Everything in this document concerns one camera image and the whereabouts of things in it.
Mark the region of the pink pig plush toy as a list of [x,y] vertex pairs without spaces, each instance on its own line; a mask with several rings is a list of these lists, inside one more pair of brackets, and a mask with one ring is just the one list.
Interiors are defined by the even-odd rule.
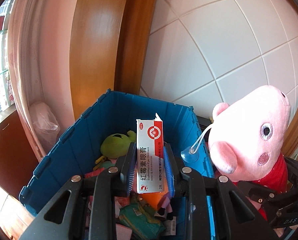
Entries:
[[218,172],[234,184],[248,181],[285,193],[288,170],[281,149],[290,113],[288,97],[270,85],[232,105],[218,103],[208,139]]

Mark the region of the red white ointment box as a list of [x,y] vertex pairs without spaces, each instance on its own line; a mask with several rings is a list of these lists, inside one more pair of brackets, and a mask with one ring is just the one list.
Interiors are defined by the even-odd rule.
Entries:
[[164,191],[163,121],[137,120],[137,193]]

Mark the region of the blue plastic storage crate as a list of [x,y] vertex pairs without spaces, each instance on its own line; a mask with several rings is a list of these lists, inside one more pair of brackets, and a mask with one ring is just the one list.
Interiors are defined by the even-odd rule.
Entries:
[[[173,155],[181,159],[182,150],[191,146],[201,134],[192,108],[109,90],[66,130],[42,159],[29,184],[19,194],[21,204],[35,218],[68,180],[85,178],[99,158],[106,137],[135,131],[138,119],[152,120],[156,115],[163,121],[165,144],[169,144]],[[204,145],[198,150],[196,162],[182,162],[203,176],[213,176]]]

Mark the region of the green snack packet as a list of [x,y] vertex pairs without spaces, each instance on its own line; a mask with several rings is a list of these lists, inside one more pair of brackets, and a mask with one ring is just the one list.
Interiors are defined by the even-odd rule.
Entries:
[[147,213],[139,203],[132,203],[120,210],[120,223],[130,228],[138,239],[158,239],[165,231],[164,224]]

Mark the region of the green frog plush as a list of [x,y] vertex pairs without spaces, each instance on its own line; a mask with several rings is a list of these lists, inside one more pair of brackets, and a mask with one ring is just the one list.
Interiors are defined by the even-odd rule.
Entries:
[[128,131],[127,134],[115,133],[112,134],[103,141],[100,147],[101,157],[95,161],[95,164],[99,164],[103,159],[118,159],[118,157],[127,154],[129,145],[132,142],[136,142],[136,133]]

